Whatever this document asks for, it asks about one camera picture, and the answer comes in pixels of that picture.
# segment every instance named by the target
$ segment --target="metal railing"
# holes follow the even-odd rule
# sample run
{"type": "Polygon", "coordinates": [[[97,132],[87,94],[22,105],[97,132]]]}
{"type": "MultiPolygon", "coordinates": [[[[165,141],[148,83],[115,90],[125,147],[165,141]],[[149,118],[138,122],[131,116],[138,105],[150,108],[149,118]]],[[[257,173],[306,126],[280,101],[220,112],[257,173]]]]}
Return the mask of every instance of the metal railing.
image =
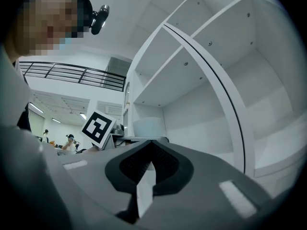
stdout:
{"type": "Polygon", "coordinates": [[[25,76],[75,82],[122,92],[126,82],[125,76],[71,64],[20,61],[19,65],[25,76]]]}

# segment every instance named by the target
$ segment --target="white shelving unit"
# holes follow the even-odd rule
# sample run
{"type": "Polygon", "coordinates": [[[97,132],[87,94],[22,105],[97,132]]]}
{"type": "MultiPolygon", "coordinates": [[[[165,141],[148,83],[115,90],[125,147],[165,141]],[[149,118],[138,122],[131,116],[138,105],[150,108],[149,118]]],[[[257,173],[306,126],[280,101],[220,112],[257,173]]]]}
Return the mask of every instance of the white shelving unit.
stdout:
{"type": "Polygon", "coordinates": [[[130,67],[128,135],[159,117],[170,142],[225,160],[275,196],[306,155],[306,66],[276,0],[185,0],[130,67]]]}

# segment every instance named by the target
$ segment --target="fluorescent light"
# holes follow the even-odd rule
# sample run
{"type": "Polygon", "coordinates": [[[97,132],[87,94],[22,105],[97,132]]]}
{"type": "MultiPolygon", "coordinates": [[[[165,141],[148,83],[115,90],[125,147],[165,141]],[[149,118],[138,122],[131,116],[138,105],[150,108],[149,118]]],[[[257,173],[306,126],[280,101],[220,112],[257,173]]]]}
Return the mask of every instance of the fluorescent light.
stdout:
{"type": "Polygon", "coordinates": [[[40,110],[40,109],[38,109],[36,106],[34,106],[31,102],[30,102],[30,105],[31,105],[32,107],[34,107],[36,110],[40,111],[41,113],[44,113],[42,110],[40,110]]]}
{"type": "Polygon", "coordinates": [[[54,118],[52,119],[53,121],[56,121],[56,122],[58,122],[58,123],[61,123],[60,121],[58,121],[58,120],[55,120],[54,118]]]}
{"type": "Polygon", "coordinates": [[[86,116],[84,113],[80,113],[80,116],[83,117],[86,120],[86,116]]]}

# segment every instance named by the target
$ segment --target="white label strip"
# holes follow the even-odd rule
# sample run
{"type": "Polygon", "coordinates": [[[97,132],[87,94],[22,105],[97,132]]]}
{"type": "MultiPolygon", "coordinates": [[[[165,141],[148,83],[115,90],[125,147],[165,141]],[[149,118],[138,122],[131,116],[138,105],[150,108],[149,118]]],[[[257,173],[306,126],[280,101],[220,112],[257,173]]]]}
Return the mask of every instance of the white label strip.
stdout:
{"type": "Polygon", "coordinates": [[[75,162],[75,163],[64,164],[64,168],[66,170],[71,170],[71,169],[75,169],[75,168],[82,167],[82,166],[85,166],[85,165],[87,165],[87,161],[81,160],[81,161],[78,161],[78,162],[75,162]]]}
{"type": "Polygon", "coordinates": [[[239,191],[232,181],[219,183],[219,186],[231,206],[242,218],[246,219],[257,213],[255,206],[239,191]]]}

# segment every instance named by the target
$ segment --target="balcony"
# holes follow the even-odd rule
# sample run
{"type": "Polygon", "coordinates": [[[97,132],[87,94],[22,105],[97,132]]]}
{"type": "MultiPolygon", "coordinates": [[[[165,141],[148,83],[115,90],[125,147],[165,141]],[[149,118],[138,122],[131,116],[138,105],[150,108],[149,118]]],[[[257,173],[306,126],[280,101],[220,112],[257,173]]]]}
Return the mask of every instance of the balcony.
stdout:
{"type": "Polygon", "coordinates": [[[86,84],[123,92],[126,77],[108,71],[56,62],[20,61],[25,76],[86,84]]]}

